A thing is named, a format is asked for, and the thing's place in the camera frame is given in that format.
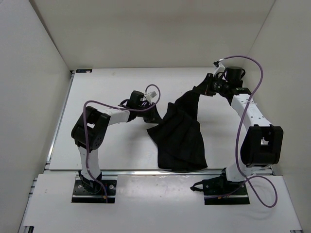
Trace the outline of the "black pleated skirt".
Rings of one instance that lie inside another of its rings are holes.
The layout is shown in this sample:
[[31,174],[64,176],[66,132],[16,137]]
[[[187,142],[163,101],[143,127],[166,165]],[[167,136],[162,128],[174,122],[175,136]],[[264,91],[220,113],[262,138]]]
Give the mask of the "black pleated skirt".
[[157,165],[176,172],[207,168],[201,126],[197,121],[200,95],[187,91],[169,102],[161,123],[147,129],[157,146]]

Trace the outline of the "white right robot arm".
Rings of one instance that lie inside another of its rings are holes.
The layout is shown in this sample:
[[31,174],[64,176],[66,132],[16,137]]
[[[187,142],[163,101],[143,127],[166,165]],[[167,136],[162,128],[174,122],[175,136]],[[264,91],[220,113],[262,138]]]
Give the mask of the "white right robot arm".
[[243,143],[236,144],[235,164],[225,168],[225,178],[218,181],[218,190],[226,195],[235,189],[235,182],[242,182],[253,172],[279,162],[284,135],[280,126],[274,126],[264,117],[252,92],[243,87],[244,75],[243,68],[228,67],[222,72],[208,73],[194,89],[201,95],[219,94],[226,98],[246,129]]

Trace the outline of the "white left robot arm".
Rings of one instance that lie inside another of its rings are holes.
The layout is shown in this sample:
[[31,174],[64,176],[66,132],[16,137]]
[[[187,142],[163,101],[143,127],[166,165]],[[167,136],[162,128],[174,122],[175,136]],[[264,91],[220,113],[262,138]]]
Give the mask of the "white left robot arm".
[[94,100],[84,104],[71,137],[80,152],[82,170],[79,175],[81,180],[85,180],[84,186],[90,193],[97,193],[102,187],[98,148],[104,141],[108,126],[127,123],[137,117],[147,123],[157,123],[161,118],[157,113],[157,102],[153,102],[156,96],[160,96],[160,92],[133,91],[130,98],[117,107]]

